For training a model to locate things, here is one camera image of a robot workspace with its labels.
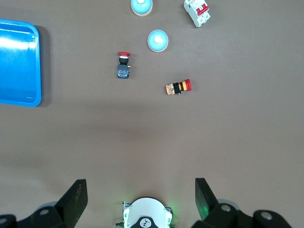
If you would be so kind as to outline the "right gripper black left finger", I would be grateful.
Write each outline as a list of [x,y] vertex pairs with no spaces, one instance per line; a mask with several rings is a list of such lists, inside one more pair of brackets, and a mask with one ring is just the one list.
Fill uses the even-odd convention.
[[27,218],[17,221],[13,214],[0,216],[2,228],[74,228],[88,203],[87,183],[79,179],[54,206],[37,209]]

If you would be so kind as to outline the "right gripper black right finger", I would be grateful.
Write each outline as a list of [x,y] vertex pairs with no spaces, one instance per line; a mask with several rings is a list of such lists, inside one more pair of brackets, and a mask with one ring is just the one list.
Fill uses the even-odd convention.
[[229,203],[220,203],[205,178],[195,179],[195,201],[201,220],[192,228],[290,228],[280,214],[257,210],[249,216]]

